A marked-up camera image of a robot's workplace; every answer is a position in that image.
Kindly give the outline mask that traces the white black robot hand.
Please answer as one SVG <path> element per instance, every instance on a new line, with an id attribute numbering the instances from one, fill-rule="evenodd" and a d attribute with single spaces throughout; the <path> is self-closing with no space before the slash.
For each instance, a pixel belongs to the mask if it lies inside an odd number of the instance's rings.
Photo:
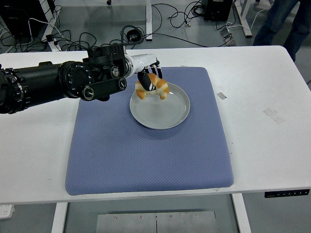
<path id="1" fill-rule="evenodd" d="M 157 60 L 154 54 L 143 54 L 143 55 L 134 55 L 131 56 L 131 72 L 130 76 L 133 74 L 137 74 L 138 80 L 142 87 L 146 91 L 154 91 L 156 90 L 155 84 L 152 83 L 149 75 L 148 68 L 151 68 L 153 74 L 157 75 L 162 79 L 162 70 L 160 67 L 160 62 Z"/>

